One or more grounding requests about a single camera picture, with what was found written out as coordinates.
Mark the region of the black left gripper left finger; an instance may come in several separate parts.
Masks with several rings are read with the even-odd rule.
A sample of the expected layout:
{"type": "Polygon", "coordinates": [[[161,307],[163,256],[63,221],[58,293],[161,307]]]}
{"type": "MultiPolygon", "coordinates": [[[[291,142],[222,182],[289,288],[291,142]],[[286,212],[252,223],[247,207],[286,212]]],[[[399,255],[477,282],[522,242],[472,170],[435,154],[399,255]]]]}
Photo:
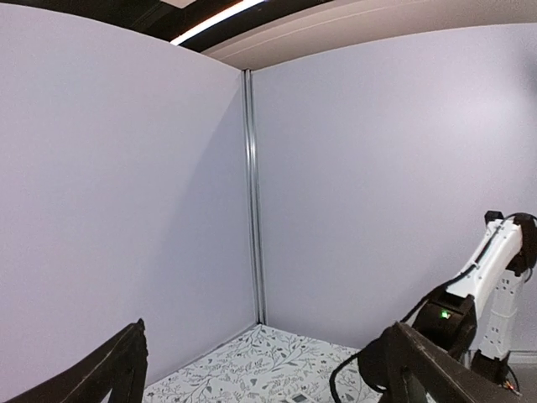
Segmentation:
{"type": "Polygon", "coordinates": [[[69,369],[9,401],[140,402],[147,368],[145,324],[138,319],[69,369]]]}

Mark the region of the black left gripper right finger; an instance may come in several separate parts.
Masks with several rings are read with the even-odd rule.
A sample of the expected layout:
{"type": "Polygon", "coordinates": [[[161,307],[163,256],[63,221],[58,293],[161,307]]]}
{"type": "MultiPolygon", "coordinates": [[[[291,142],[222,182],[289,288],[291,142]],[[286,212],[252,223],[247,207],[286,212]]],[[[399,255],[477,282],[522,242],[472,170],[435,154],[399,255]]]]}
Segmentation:
{"type": "Polygon", "coordinates": [[[386,329],[388,391],[382,402],[502,402],[503,388],[466,369],[406,324],[386,329]]]}

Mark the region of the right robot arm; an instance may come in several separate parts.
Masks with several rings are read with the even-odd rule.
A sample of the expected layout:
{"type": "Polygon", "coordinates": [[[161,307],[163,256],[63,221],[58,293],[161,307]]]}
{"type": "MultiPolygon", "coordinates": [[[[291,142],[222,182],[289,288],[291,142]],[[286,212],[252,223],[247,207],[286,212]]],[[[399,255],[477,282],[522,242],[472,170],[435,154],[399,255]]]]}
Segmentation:
{"type": "Polygon", "coordinates": [[[340,372],[357,363],[382,402],[515,402],[508,360],[524,284],[536,266],[536,218],[489,211],[472,257],[394,325],[339,364],[329,388],[335,402],[340,372]]]}

